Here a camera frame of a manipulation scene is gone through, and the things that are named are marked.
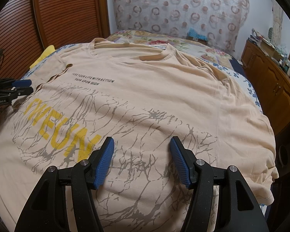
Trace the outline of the yellow plush pillow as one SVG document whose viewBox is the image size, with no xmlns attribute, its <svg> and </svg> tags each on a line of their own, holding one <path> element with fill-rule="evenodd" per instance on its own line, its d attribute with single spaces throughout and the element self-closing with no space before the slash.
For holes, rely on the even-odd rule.
<svg viewBox="0 0 290 232">
<path fill-rule="evenodd" d="M 53 45 L 49 45 L 43 52 L 42 54 L 35 60 L 35 62 L 30 65 L 29 69 L 33 69 L 39 62 L 44 60 L 46 57 L 48 57 L 50 54 L 55 52 L 55 47 Z"/>
</svg>

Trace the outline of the wooden louvered wardrobe door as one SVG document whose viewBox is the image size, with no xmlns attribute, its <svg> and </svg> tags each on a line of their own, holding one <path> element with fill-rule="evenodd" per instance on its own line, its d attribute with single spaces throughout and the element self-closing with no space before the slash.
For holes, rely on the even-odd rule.
<svg viewBox="0 0 290 232">
<path fill-rule="evenodd" d="M 49 46 L 110 35 L 107 0 L 6 0 L 0 6 L 0 78 L 20 78 Z"/>
</svg>

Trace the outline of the wooden sideboard cabinet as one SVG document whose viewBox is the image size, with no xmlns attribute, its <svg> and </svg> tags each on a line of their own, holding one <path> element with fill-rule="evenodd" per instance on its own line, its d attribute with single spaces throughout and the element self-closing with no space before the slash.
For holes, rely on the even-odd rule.
<svg viewBox="0 0 290 232">
<path fill-rule="evenodd" d="M 290 79 L 250 40 L 246 41 L 241 61 L 264 115 L 275 135 L 279 134 L 290 123 Z"/>
</svg>

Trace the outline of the floral quilt bedspread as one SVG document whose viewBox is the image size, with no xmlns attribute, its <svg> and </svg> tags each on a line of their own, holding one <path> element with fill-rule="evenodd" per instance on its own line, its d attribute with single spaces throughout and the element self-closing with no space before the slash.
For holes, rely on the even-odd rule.
<svg viewBox="0 0 290 232">
<path fill-rule="evenodd" d="M 232 59 L 231 55 L 196 41 L 138 30 L 122 30 L 110 35 L 107 40 L 115 43 L 128 41 L 134 44 L 146 44 L 150 46 L 165 46 L 169 43 L 181 52 L 233 69 L 230 62 Z"/>
</svg>

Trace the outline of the clutter on sideboard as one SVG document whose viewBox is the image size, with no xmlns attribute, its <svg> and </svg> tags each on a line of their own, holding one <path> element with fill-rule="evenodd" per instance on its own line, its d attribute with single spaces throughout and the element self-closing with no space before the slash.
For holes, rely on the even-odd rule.
<svg viewBox="0 0 290 232">
<path fill-rule="evenodd" d="M 290 52 L 286 53 L 284 47 L 274 44 L 272 39 L 263 36 L 254 28 L 250 40 L 290 77 Z"/>
</svg>

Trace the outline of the blue item in box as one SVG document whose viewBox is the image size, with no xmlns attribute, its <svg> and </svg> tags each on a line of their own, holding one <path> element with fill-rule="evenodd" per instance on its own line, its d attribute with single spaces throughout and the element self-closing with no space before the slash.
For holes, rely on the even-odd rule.
<svg viewBox="0 0 290 232">
<path fill-rule="evenodd" d="M 187 34 L 187 40 L 196 41 L 204 45 L 208 44 L 208 38 L 204 35 L 199 34 L 195 29 L 190 28 Z"/>
</svg>

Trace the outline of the tied cream curtain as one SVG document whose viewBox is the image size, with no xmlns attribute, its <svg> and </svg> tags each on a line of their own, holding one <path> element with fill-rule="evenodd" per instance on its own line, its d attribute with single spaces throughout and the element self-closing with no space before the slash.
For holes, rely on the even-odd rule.
<svg viewBox="0 0 290 232">
<path fill-rule="evenodd" d="M 284 13 L 283 9 L 275 0 L 272 1 L 272 11 L 273 11 L 272 42 L 277 46 L 281 42 L 281 31 Z"/>
</svg>

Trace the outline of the circle patterned lace curtain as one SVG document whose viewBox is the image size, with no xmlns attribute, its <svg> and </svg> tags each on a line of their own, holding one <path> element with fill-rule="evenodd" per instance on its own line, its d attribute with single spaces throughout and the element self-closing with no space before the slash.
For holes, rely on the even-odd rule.
<svg viewBox="0 0 290 232">
<path fill-rule="evenodd" d="M 235 52 L 249 0 L 113 0 L 120 30 L 143 30 L 185 38 L 190 29 L 208 39 L 211 47 Z"/>
</svg>

